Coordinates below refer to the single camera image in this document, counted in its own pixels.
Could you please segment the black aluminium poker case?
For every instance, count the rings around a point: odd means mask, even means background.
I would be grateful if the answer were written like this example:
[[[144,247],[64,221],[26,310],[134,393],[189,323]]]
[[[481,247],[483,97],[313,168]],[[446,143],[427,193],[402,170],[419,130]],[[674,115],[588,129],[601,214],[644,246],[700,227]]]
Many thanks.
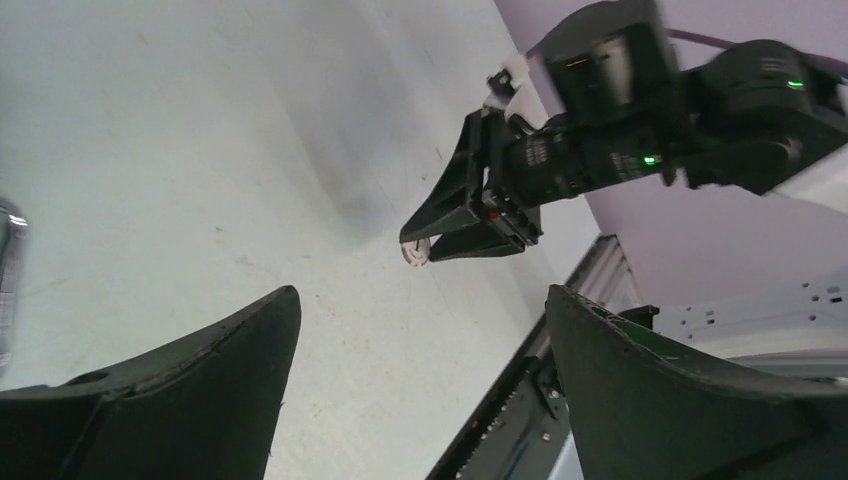
[[[29,223],[18,206],[1,197],[1,375],[12,359],[12,337]]]

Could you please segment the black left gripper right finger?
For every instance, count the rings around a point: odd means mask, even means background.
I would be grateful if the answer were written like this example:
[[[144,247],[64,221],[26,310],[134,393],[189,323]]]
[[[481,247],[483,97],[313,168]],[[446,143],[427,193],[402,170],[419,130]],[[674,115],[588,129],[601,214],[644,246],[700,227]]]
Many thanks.
[[[554,285],[552,353],[588,479],[843,479],[847,391],[744,367]]]

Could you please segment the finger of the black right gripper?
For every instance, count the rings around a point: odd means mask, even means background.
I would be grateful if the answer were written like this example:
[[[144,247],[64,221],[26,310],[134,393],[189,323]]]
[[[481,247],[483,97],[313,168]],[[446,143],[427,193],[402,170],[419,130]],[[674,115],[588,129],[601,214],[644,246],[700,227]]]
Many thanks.
[[[508,235],[492,224],[478,223],[442,234],[432,244],[429,260],[505,257],[523,253],[526,247],[517,235]]]
[[[483,114],[468,114],[445,170],[428,197],[400,230],[401,243],[415,242],[473,225],[472,204],[482,187]]]

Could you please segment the white poker chip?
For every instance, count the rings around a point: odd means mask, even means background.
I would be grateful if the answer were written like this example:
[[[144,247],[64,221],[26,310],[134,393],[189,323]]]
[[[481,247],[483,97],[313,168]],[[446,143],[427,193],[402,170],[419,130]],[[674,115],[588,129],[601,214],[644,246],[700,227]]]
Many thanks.
[[[400,248],[404,260],[412,267],[422,267],[429,261],[431,252],[429,238],[402,242]]]

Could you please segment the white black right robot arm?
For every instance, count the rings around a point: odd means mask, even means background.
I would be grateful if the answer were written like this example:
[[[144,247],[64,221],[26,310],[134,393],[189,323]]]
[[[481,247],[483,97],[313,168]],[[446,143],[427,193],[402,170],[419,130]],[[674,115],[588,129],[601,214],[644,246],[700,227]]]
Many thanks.
[[[771,39],[708,38],[716,56],[684,70],[679,37],[653,1],[600,1],[504,64],[401,228],[405,260],[520,254],[543,233],[543,205],[653,175],[764,196],[846,145],[845,63]],[[517,108],[528,58],[564,107],[545,121]]]

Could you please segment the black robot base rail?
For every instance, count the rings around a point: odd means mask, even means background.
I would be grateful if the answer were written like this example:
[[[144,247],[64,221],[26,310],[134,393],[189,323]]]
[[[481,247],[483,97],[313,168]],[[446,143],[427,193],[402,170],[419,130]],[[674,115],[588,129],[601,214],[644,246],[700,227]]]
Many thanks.
[[[566,286],[651,327],[619,239],[600,236]],[[580,479],[581,471],[544,318],[539,319],[429,473],[431,479]]]

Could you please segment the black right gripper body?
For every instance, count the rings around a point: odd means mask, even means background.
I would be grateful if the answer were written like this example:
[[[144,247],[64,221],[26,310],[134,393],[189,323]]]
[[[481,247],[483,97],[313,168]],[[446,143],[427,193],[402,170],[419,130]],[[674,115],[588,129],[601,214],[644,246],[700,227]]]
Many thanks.
[[[600,1],[569,14],[535,56],[564,107],[533,133],[506,118],[476,146],[489,178],[465,234],[484,246],[531,246],[538,209],[662,171],[683,144],[682,74],[654,1]]]

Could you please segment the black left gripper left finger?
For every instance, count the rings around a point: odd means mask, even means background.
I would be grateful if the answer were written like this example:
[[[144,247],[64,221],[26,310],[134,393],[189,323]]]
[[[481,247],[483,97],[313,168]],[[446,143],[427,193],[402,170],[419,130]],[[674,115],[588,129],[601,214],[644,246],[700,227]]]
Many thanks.
[[[281,287],[135,358],[1,395],[5,479],[260,479],[301,326]]]

